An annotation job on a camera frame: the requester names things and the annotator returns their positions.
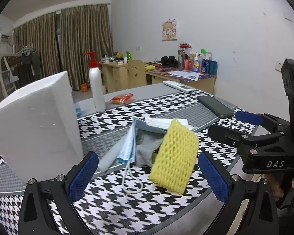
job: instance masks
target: white remote control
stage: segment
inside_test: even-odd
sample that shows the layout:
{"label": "white remote control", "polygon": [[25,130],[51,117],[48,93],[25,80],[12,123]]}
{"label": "white remote control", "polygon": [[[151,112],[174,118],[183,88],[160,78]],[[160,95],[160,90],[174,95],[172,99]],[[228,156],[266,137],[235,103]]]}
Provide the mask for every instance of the white remote control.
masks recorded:
{"label": "white remote control", "polygon": [[163,84],[170,86],[170,87],[173,87],[173,88],[180,90],[180,91],[187,93],[187,94],[194,91],[194,89],[190,86],[182,85],[180,83],[170,81],[170,80],[163,81]]}

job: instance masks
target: human hand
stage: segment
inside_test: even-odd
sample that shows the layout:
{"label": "human hand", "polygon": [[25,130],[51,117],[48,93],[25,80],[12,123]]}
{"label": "human hand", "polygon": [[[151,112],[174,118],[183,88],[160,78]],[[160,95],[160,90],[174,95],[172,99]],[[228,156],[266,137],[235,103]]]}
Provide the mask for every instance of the human hand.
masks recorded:
{"label": "human hand", "polygon": [[[265,174],[265,178],[269,180],[274,198],[282,198],[284,196],[284,192],[276,178],[272,174]],[[292,180],[292,188],[294,188],[294,178]]]}

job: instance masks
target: red pump nozzle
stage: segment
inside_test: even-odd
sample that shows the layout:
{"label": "red pump nozzle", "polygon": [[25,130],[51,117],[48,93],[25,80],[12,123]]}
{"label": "red pump nozzle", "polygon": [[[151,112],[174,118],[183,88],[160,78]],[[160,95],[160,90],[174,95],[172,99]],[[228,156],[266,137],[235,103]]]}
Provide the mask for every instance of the red pump nozzle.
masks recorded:
{"label": "red pump nozzle", "polygon": [[90,61],[89,61],[89,68],[95,68],[95,67],[98,67],[98,62],[97,60],[95,59],[95,54],[96,52],[95,51],[91,51],[91,52],[87,52],[87,53],[84,53],[84,55],[90,55]]}

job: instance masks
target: white spray bottle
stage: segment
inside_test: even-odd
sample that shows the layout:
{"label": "white spray bottle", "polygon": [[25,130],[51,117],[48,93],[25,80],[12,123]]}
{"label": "white spray bottle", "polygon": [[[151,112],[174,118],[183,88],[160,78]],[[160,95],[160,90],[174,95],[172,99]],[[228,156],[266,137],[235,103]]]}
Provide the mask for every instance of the white spray bottle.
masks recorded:
{"label": "white spray bottle", "polygon": [[103,113],[106,110],[105,97],[102,90],[101,72],[98,68],[98,62],[95,59],[95,52],[88,52],[85,55],[90,55],[91,60],[89,62],[89,82],[92,89],[93,101],[96,111]]}

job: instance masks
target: houndstooth tablecloth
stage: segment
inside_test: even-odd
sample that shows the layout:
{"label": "houndstooth tablecloth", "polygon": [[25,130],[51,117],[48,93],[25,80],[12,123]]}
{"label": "houndstooth tablecloth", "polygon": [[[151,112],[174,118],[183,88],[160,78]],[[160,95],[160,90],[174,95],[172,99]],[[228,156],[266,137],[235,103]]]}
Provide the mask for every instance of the houndstooth tablecloth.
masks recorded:
{"label": "houndstooth tablecloth", "polygon": [[[176,93],[153,99],[138,101],[123,107],[114,108],[102,114],[93,114],[78,120],[80,136],[85,154],[92,150],[102,156],[124,135],[134,117],[187,118],[189,124],[200,127],[198,152],[207,150],[217,162],[229,168],[237,157],[236,149],[212,141],[208,136],[208,127],[217,123],[229,128],[252,134],[254,125],[237,121],[235,118],[219,120],[205,106],[198,103],[196,97],[209,95],[200,90],[193,93]],[[234,111],[241,110],[222,101]],[[181,216],[181,210],[194,207],[192,202],[198,199],[209,185],[202,175],[198,163],[183,195],[171,193],[151,182],[150,168],[132,167],[133,175],[143,181],[144,189],[140,194],[125,195],[121,189],[124,169],[116,167],[109,174],[99,174],[88,184],[82,198],[74,203],[79,215],[94,234],[140,234],[147,230],[157,231],[159,224],[169,225]],[[0,159],[0,222],[9,234],[17,234],[18,212],[26,187],[22,181],[13,177],[8,165]],[[12,187],[6,184],[15,183]],[[138,187],[129,176],[127,186]],[[68,231],[57,211],[54,202],[50,208],[61,233]]]}

